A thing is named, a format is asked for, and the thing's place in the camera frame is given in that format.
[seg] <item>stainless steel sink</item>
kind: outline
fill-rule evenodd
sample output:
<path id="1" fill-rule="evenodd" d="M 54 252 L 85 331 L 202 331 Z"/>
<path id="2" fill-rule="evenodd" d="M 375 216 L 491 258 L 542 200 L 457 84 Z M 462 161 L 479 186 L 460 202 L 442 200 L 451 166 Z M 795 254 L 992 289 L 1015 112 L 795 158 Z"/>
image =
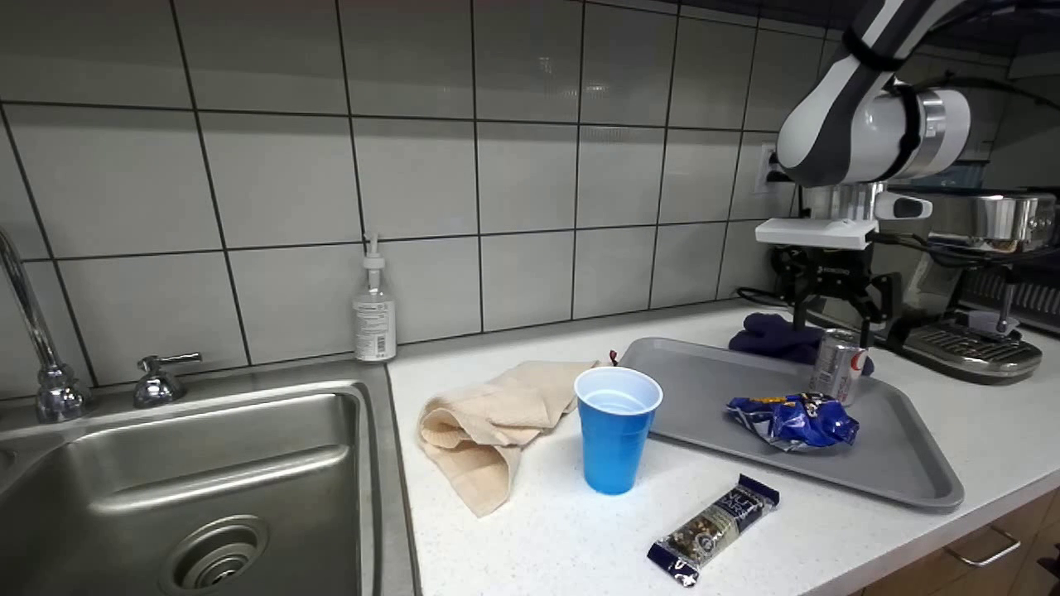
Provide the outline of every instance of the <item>stainless steel sink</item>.
<path id="1" fill-rule="evenodd" d="M 193 376 L 170 408 L 0 429 L 0 592 L 417 592 L 384 367 Z"/>

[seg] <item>white tile wall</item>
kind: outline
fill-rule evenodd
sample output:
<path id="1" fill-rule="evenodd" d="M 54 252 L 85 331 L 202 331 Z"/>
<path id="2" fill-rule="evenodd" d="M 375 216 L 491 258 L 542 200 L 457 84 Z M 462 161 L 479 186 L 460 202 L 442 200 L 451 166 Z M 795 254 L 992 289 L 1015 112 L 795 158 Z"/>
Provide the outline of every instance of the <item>white tile wall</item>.
<path id="1" fill-rule="evenodd" d="M 739 133 L 671 128 L 664 140 L 663 221 L 727 216 Z"/>
<path id="2" fill-rule="evenodd" d="M 170 0 L 3 0 L 0 101 L 187 105 Z"/>
<path id="3" fill-rule="evenodd" d="M 795 186 L 764 183 L 769 156 L 775 152 L 770 133 L 743 133 L 736 188 L 731 188 L 731 219 L 770 219 L 795 211 Z"/>
<path id="4" fill-rule="evenodd" d="M 642 311 L 653 284 L 653 230 L 575 232 L 573 316 Z"/>
<path id="5" fill-rule="evenodd" d="M 580 225 L 649 225 L 659 210 L 663 128 L 588 125 L 580 140 Z"/>
<path id="6" fill-rule="evenodd" d="M 63 262 L 63 279 L 101 385 L 134 381 L 143 353 L 202 350 L 200 367 L 244 363 L 222 254 Z"/>
<path id="7" fill-rule="evenodd" d="M 219 247 L 187 112 L 10 109 L 55 254 Z"/>
<path id="8" fill-rule="evenodd" d="M 345 112 L 335 0 L 174 0 L 204 109 Z"/>
<path id="9" fill-rule="evenodd" d="M 573 230 L 573 125 L 476 125 L 482 232 Z"/>
<path id="10" fill-rule="evenodd" d="M 769 247 L 756 241 L 756 225 L 757 221 L 727 221 L 717 297 L 736 297 L 739 289 L 775 289 Z"/>
<path id="11" fill-rule="evenodd" d="M 44 235 L 6 137 L 0 137 L 0 225 L 22 258 L 46 258 Z"/>
<path id="12" fill-rule="evenodd" d="M 717 290 L 724 225 L 664 225 L 656 245 L 653 305 L 710 301 Z"/>
<path id="13" fill-rule="evenodd" d="M 584 8 L 472 0 L 476 115 L 575 119 Z"/>
<path id="14" fill-rule="evenodd" d="M 671 17 L 594 8 L 587 12 L 587 122 L 664 122 Z"/>
<path id="15" fill-rule="evenodd" d="M 573 232 L 482 237 L 488 331 L 571 318 Z"/>
<path id="16" fill-rule="evenodd" d="M 384 241 L 387 284 L 397 297 L 397 341 L 479 331 L 472 237 Z"/>
<path id="17" fill-rule="evenodd" d="M 753 5 L 172 8 L 0 0 L 0 225 L 95 385 L 144 350 L 347 350 L 365 232 L 399 346 L 769 289 L 753 230 L 792 186 L 764 186 L 764 150 L 836 46 Z M 969 95 L 966 156 L 990 156 L 999 101 Z M 0 393 L 25 393 L 3 290 L 0 357 Z"/>
<path id="18" fill-rule="evenodd" d="M 469 0 L 341 0 L 355 112 L 469 115 Z"/>
<path id="19" fill-rule="evenodd" d="M 251 361 L 351 350 L 360 258 L 355 245 L 235 252 L 233 275 Z"/>
<path id="20" fill-rule="evenodd" d="M 746 109 L 747 128 L 779 128 L 792 105 L 818 84 L 823 30 L 779 33 L 757 30 L 753 92 Z"/>
<path id="21" fill-rule="evenodd" d="M 681 21 L 669 122 L 739 128 L 753 49 L 753 26 Z"/>
<path id="22" fill-rule="evenodd" d="M 356 119 L 366 235 L 469 235 L 469 137 L 469 122 Z"/>
<path id="23" fill-rule="evenodd" d="M 228 245 L 360 237 L 345 119 L 202 115 Z"/>

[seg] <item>coffee machine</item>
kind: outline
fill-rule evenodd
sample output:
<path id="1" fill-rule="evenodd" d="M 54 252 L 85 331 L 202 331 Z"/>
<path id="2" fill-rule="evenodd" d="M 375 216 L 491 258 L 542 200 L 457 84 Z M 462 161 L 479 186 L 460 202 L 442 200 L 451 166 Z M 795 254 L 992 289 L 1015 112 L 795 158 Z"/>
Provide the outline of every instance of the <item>coffee machine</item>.
<path id="1" fill-rule="evenodd" d="M 919 258 L 901 284 L 901 305 L 876 346 L 949 376 L 979 385 L 1019 381 L 1038 372 L 1041 350 L 1019 337 L 1014 311 L 1027 262 L 1053 254 L 1057 197 L 1051 192 L 953 192 L 896 188 L 933 205 Z"/>

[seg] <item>gray tray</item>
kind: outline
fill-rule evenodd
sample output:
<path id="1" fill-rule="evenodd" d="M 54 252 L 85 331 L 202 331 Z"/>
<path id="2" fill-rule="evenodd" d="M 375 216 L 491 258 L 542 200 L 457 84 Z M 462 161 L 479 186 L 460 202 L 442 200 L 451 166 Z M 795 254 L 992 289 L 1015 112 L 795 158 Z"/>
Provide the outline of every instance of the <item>gray tray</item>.
<path id="1" fill-rule="evenodd" d="M 859 401 L 852 404 L 860 433 L 848 449 L 783 454 L 731 425 L 724 404 L 736 393 L 801 390 L 808 381 L 806 363 L 664 337 L 633 341 L 621 363 L 663 385 L 663 408 L 653 425 L 653 433 L 663 442 L 727 454 L 915 509 L 946 514 L 962 499 L 962 487 L 923 422 L 911 401 L 884 381 L 860 381 Z"/>

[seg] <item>white countertop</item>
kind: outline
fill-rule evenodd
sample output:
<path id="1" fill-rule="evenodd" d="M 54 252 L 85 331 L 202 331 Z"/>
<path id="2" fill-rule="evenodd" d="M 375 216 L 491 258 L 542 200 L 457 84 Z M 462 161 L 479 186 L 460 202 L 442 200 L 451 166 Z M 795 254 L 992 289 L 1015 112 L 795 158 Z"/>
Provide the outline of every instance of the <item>white countertop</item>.
<path id="1" fill-rule="evenodd" d="M 769 307 L 606 318 L 403 350 L 391 381 L 424 592 L 852 592 L 1060 487 L 1060 349 L 1045 337 L 1030 337 L 1044 350 L 1041 372 L 1007 388 L 949 381 L 873 350 L 876 376 L 915 401 L 962 485 L 961 509 L 945 516 L 663 442 L 644 445 L 633 492 L 604 497 L 580 478 L 575 408 L 522 454 L 510 505 L 472 516 L 417 447 L 414 425 L 437 390 L 491 381 L 515 361 L 596 361 L 635 337 L 724 349 L 747 311 Z M 739 474 L 783 491 L 783 506 L 712 560 L 695 588 L 677 586 L 644 560 L 649 542 L 721 497 Z"/>

